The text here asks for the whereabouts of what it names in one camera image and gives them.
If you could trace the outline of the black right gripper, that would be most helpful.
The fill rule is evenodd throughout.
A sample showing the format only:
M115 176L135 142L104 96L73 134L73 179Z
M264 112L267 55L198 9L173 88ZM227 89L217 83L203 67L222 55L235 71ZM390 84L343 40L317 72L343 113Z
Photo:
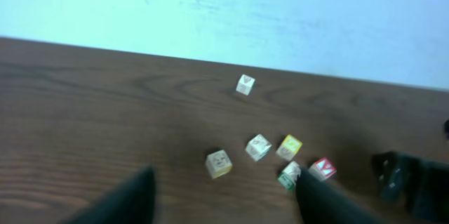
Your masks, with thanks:
M406 211L416 218L448 222L448 165L403 152L371 157L378 196L387 202L406 198Z

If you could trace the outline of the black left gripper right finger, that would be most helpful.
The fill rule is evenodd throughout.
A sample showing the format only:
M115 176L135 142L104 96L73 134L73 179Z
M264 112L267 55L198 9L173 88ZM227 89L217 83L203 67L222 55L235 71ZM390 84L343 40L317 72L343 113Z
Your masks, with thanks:
M306 169L297 177L295 196L305 224L382 223Z

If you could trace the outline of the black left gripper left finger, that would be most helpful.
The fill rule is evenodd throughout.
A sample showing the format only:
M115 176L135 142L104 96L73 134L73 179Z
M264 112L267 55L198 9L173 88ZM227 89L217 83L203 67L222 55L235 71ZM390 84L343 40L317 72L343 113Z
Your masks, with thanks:
M152 224L156 207L154 170L147 167L100 201L65 222L69 224Z

